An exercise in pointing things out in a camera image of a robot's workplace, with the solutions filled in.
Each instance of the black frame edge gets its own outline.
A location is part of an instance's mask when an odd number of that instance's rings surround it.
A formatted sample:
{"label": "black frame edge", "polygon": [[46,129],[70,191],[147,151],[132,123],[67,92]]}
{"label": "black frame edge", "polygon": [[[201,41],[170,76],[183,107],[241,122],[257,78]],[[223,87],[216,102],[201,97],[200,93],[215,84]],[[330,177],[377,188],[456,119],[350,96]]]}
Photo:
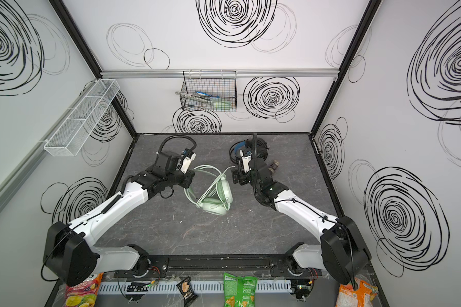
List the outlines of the black frame edge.
{"label": "black frame edge", "polygon": [[[139,133],[139,135],[143,136],[172,136],[175,134],[184,134],[188,136],[228,136],[228,135],[253,135],[254,132],[207,132],[207,133]],[[258,135],[274,135],[274,134],[309,134],[310,132],[257,132]]]}
{"label": "black frame edge", "polygon": [[111,188],[109,189],[108,197],[106,199],[110,198],[116,193],[119,183],[121,182],[123,178],[123,173],[125,172],[126,166],[128,165],[128,162],[132,156],[133,150],[135,149],[135,145],[137,144],[137,141],[139,140],[139,137],[140,135],[137,135],[132,140],[130,147],[126,151],[125,158],[123,159],[123,162],[121,163],[121,166],[118,169],[118,173],[116,174],[116,177],[114,177],[114,181],[111,184]]}
{"label": "black frame edge", "polygon": [[63,282],[58,279],[53,286],[53,289],[51,290],[51,293],[49,294],[48,300],[46,301],[45,307],[51,307],[55,303],[55,298],[56,294],[60,290],[60,286],[63,284]]}
{"label": "black frame edge", "polygon": [[[324,178],[324,182],[326,183],[326,187],[328,188],[331,201],[333,202],[333,206],[335,207],[336,214],[338,215],[338,217],[343,217],[345,216],[345,213],[343,211],[342,205],[340,204],[340,200],[338,199],[338,195],[336,194],[335,187],[333,186],[333,181],[331,181],[331,178],[329,177],[328,171],[326,169],[326,165],[324,164],[322,156],[319,153],[316,140],[314,140],[312,134],[309,134],[309,140],[311,141],[311,146],[313,146],[314,155],[316,156],[316,159],[318,160],[318,164],[320,166],[321,173]],[[382,291],[381,283],[379,282],[378,276],[376,275],[374,271],[374,267],[372,267],[372,264],[369,262],[369,264],[367,264],[365,269],[367,270],[367,272],[369,272],[369,275],[372,279],[372,282],[374,283],[374,286],[378,287],[379,289],[378,296],[379,296],[379,299],[381,300],[382,306],[389,307],[389,303],[387,302],[384,291]]]}
{"label": "black frame edge", "polygon": [[318,160],[318,164],[321,169],[321,174],[323,175],[324,182],[326,183],[326,187],[328,188],[329,196],[331,197],[331,201],[333,202],[333,206],[335,207],[336,215],[339,218],[344,217],[345,213],[343,212],[340,200],[338,199],[338,195],[336,194],[335,187],[333,186],[333,181],[331,181],[331,178],[328,175],[326,165],[324,164],[324,161],[319,153],[316,141],[314,140],[311,134],[309,134],[309,141],[311,142],[311,146],[313,146],[314,155],[316,156],[316,160]]}
{"label": "black frame edge", "polygon": [[355,35],[353,36],[353,39],[350,42],[350,46],[347,49],[345,57],[343,58],[342,64],[340,65],[340,72],[338,73],[338,78],[335,81],[333,81],[333,84],[329,88],[328,94],[326,95],[323,105],[321,106],[321,110],[318,114],[318,117],[316,117],[313,129],[311,130],[313,137],[316,135],[316,133],[318,133],[322,121],[326,117],[329,107],[335,99],[336,93],[338,92],[338,89],[340,88],[340,85],[342,84],[344,77],[347,75],[349,71],[353,58],[355,58],[355,53],[357,52],[358,47],[362,43],[365,33],[367,32],[367,29],[369,29],[371,21],[374,19],[375,13],[377,12],[381,2],[382,0],[370,0],[367,4],[367,7],[364,11],[364,15],[362,16],[362,19],[360,19],[359,26],[355,31]]}
{"label": "black frame edge", "polygon": [[[77,28],[77,25],[75,24],[75,21],[73,20],[67,7],[65,6],[65,3],[63,3],[62,0],[49,0],[49,3],[55,10],[56,15],[58,15],[58,17],[60,18],[63,26],[67,29],[68,34],[70,34],[70,37],[72,38],[75,45],[79,49],[80,54],[82,55],[83,59],[86,61],[94,77],[96,77],[96,79],[102,78],[101,67],[97,63],[96,58],[92,54],[89,46],[87,45],[82,34],[80,33],[79,28]],[[135,138],[137,136],[135,127],[133,126],[132,122],[130,121],[125,111],[123,110],[123,107],[119,103],[118,98],[115,97],[113,101],[111,102],[111,104],[116,110],[117,114],[119,115],[126,129],[130,133],[130,136],[132,138]]]}

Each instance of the snack bag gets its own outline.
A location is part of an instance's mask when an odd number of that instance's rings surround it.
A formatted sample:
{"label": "snack bag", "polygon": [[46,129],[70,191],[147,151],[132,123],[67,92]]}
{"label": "snack bag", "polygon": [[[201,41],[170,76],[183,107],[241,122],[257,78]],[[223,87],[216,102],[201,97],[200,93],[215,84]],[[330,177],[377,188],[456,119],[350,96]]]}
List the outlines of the snack bag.
{"label": "snack bag", "polygon": [[358,278],[355,278],[355,281],[358,285],[357,291],[353,291],[351,284],[340,285],[336,307],[372,307],[372,300],[377,295],[378,288]]}
{"label": "snack bag", "polygon": [[99,291],[102,278],[103,273],[94,274],[77,286],[66,286],[65,306],[92,307],[96,302],[97,292]]}
{"label": "snack bag", "polygon": [[236,277],[224,273],[224,307],[254,307],[255,291],[258,284],[256,277]]}
{"label": "snack bag", "polygon": [[198,297],[195,292],[193,292],[193,287],[191,286],[190,281],[191,277],[188,276],[176,285],[183,296],[184,307],[191,305],[191,303]]}

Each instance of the red wire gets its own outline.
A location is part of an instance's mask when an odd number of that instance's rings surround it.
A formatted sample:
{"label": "red wire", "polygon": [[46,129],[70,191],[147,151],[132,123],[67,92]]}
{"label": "red wire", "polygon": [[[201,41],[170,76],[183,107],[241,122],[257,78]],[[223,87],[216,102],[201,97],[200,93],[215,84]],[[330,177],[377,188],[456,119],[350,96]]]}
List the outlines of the red wire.
{"label": "red wire", "polygon": [[159,280],[157,280],[157,283],[159,283],[161,281],[161,272],[159,271],[159,268],[156,267],[155,265],[153,265],[151,268],[148,268],[149,270],[153,270],[157,273],[159,273]]}
{"label": "red wire", "polygon": [[[314,270],[314,273],[316,273],[316,279],[318,279],[318,273],[316,272],[316,270],[314,268],[312,268],[312,269]],[[313,285],[314,285],[314,280],[315,279],[314,279],[313,271],[311,271],[311,269],[309,269],[309,268],[308,268],[308,270],[309,270],[309,272],[311,272],[311,279],[312,279],[311,281],[313,282]]]}

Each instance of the black wire basket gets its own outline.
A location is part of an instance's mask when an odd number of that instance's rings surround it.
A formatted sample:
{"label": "black wire basket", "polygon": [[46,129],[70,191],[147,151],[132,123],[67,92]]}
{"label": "black wire basket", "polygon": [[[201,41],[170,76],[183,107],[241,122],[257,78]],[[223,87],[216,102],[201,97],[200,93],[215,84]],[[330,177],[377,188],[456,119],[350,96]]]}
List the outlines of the black wire basket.
{"label": "black wire basket", "polygon": [[192,107],[214,112],[236,112],[236,71],[184,71],[179,94],[183,110]]}

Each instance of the white wire basket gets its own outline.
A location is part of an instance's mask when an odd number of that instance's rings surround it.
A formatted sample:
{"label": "white wire basket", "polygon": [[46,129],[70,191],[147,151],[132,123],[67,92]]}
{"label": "white wire basket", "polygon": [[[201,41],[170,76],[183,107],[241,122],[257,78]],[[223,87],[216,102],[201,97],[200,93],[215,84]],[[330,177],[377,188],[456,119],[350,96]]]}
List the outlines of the white wire basket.
{"label": "white wire basket", "polygon": [[54,157],[76,156],[119,91],[115,79],[99,79],[44,145]]}

